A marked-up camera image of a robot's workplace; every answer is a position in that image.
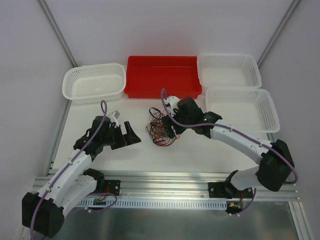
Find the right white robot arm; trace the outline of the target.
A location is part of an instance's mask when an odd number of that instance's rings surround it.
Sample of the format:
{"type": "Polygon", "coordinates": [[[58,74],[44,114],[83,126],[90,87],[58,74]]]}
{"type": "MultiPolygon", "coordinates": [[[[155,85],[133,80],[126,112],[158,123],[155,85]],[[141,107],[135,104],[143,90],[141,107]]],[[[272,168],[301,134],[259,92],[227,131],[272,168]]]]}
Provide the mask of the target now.
{"type": "Polygon", "coordinates": [[[256,163],[246,170],[234,170],[213,192],[220,198],[232,199],[243,190],[262,186],[277,192],[290,174],[297,175],[288,145],[278,139],[275,142],[260,140],[233,128],[220,115],[203,112],[194,99],[176,96],[161,98],[167,115],[162,118],[165,135],[173,138],[191,129],[196,134],[220,141],[236,149],[256,163]]]}

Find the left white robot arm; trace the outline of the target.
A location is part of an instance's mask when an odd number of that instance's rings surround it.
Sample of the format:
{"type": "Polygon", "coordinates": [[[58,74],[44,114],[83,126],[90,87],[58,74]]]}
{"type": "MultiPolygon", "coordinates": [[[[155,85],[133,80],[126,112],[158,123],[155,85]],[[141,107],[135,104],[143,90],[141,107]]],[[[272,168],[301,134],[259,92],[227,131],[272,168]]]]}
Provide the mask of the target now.
{"type": "Polygon", "coordinates": [[[109,146],[112,150],[141,142],[130,122],[126,133],[114,116],[96,116],[91,128],[73,145],[68,159],[53,177],[36,193],[22,198],[22,225],[45,237],[54,237],[62,228],[69,212],[87,195],[112,192],[104,173],[90,167],[109,146]]]}

